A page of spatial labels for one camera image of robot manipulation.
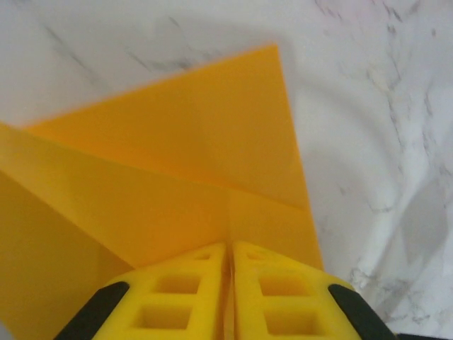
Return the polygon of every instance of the white marble surface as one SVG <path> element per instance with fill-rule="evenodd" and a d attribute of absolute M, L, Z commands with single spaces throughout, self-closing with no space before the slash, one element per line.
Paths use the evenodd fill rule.
<path fill-rule="evenodd" d="M 3 0 L 1 119 L 278 41 L 326 269 L 453 338 L 453 2 Z"/>

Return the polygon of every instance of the yellow acrylic sheet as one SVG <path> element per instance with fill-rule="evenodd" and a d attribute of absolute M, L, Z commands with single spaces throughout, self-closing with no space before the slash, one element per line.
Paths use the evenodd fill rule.
<path fill-rule="evenodd" d="M 0 188 L 0 318 L 18 339 L 52 337 L 118 273 L 223 239 L 322 266 L 275 46 L 0 125 Z"/>

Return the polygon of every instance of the countertop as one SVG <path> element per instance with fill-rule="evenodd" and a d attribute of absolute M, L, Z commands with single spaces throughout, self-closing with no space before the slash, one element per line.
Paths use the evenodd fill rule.
<path fill-rule="evenodd" d="M 5 0 L 1 119 L 277 42 L 326 270 L 453 338 L 453 2 Z"/>

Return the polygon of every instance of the orange plastic sheet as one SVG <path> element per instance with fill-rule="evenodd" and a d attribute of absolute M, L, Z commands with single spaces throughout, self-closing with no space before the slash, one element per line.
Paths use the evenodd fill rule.
<path fill-rule="evenodd" d="M 321 256 L 275 46 L 0 125 L 0 318 L 49 339 L 107 280 L 220 240 Z"/>

